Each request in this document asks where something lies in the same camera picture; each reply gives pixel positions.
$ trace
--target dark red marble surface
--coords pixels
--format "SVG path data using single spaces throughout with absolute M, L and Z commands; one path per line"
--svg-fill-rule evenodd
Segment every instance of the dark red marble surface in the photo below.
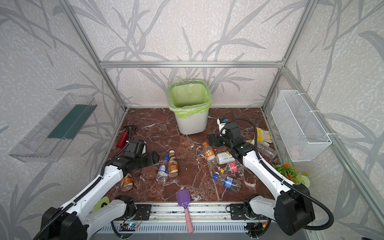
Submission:
M 218 132 L 217 118 L 226 117 L 247 118 L 262 129 L 267 129 L 260 108 L 211 108 L 207 128 L 204 132 L 192 135 L 183 135 L 179 132 L 176 119 L 169 109 L 132 108 L 128 110 L 127 116 L 122 124 L 136 125 L 135 140 L 146 141 L 149 151 L 157 151 L 160 160 L 168 155 L 169 150 L 174 150 L 179 164 L 179 175 L 168 178 L 165 184 L 157 182 L 156 175 L 160 164 L 152 165 L 132 173 L 134 187 L 128 192 L 123 192 L 118 184 L 113 186 L 106 194 L 110 200 L 124 194 L 135 198 L 135 202 L 176 202 L 176 192 L 189 189 L 191 201 L 243 201 L 252 194 L 259 194 L 272 199 L 272 194 L 258 177 L 248 169 L 243 173 L 236 173 L 232 177 L 242 182 L 241 191 L 233 192 L 224 186 L 216 185 L 212 175 L 225 165 L 207 162 L 203 157 L 203 142 L 207 141 L 207 134 Z M 253 129 L 245 121 L 237 121 L 244 139 L 253 138 Z M 119 149 L 114 147 L 110 157 L 115 155 Z M 214 148 L 215 153 L 225 152 L 225 147 Z

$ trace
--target teal mat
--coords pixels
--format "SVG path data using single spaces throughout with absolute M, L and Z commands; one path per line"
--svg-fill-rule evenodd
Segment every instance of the teal mat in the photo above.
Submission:
M 48 138 L 74 139 L 97 105 L 77 104 L 49 134 Z

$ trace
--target purple spatula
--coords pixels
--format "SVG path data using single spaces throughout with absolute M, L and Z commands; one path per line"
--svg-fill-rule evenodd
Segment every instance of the purple spatula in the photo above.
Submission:
M 188 204 L 191 202 L 191 196 L 189 195 L 189 190 L 184 189 L 184 190 L 178 191 L 176 193 L 176 197 L 177 197 L 177 203 L 179 204 L 179 206 L 184 208 L 185 221 L 187 222 L 188 233 L 192 233 L 193 227 L 192 227 L 191 218 L 189 217 L 189 212 L 188 212 Z

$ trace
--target trash can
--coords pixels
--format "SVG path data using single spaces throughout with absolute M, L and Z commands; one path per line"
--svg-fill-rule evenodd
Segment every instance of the trash can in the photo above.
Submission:
M 212 105 L 208 85 L 197 79 L 178 81 L 168 86 L 169 110 L 175 113 L 179 131 L 184 135 L 203 132 Z

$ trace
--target wallpaper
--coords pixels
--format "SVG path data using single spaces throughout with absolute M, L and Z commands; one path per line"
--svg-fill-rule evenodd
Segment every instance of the wallpaper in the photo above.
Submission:
M 384 198 L 384 1 L 316 6 L 288 67 Z
M 270 114 L 281 90 L 292 90 L 283 76 L 279 78 L 277 88 L 265 108 L 265 113 L 270 123 L 270 131 L 281 152 L 279 157 L 288 161 L 290 157 Z M 291 164 L 298 171 L 309 173 L 311 196 L 326 205 L 334 215 L 334 224 L 317 233 L 322 235 L 322 239 L 347 240 L 361 239 L 361 237 L 373 240 L 384 239 L 384 229 L 330 147 L 312 161 L 291 162 Z M 313 206 L 316 216 L 316 222 L 313 224 L 325 223 L 328 215 L 315 204 Z
M 69 21 L 50 0 L 0 1 L 0 239 L 32 239 L 41 215 L 99 172 L 124 110 Z M 56 163 L 21 162 L 10 150 L 68 93 L 97 107 Z
M 278 61 L 306 2 L 70 0 L 103 61 Z
M 167 107 L 168 85 L 179 79 L 202 79 L 214 107 L 260 107 L 276 68 L 111 68 L 108 75 L 126 106 Z

